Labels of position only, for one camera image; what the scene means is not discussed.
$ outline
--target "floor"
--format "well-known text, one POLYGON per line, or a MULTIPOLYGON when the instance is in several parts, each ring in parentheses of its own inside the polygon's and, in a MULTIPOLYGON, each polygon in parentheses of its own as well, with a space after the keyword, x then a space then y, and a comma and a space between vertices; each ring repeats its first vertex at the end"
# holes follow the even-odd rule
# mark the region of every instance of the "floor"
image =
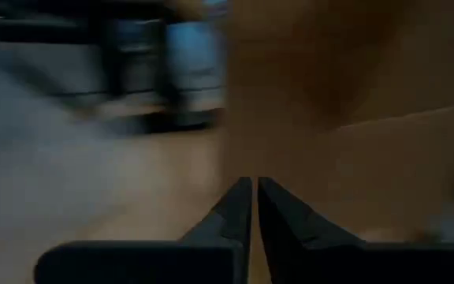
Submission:
MULTIPOLYGON (((211 70, 214 54, 204 52, 211 47, 200 35, 201 27, 185 29, 186 40, 175 46, 185 54, 178 58, 179 70, 211 70), (201 54, 194 53, 194 44, 202 45, 201 54)), ((174 39, 180 38, 177 30, 171 31, 174 39)), ((72 92, 99 86, 86 71, 87 48, 5 48, 41 64, 72 92)), ((199 79, 180 77, 183 88, 220 84, 221 72, 199 79)), ((32 282, 36 258, 63 241, 176 239, 222 195, 217 166, 220 129, 115 137, 99 121, 77 121, 34 95, 0 70, 0 283, 32 282)), ((221 89, 189 95, 195 108, 222 104, 221 89)), ((123 112, 126 105, 137 103, 134 98, 138 95, 104 111, 123 112)))

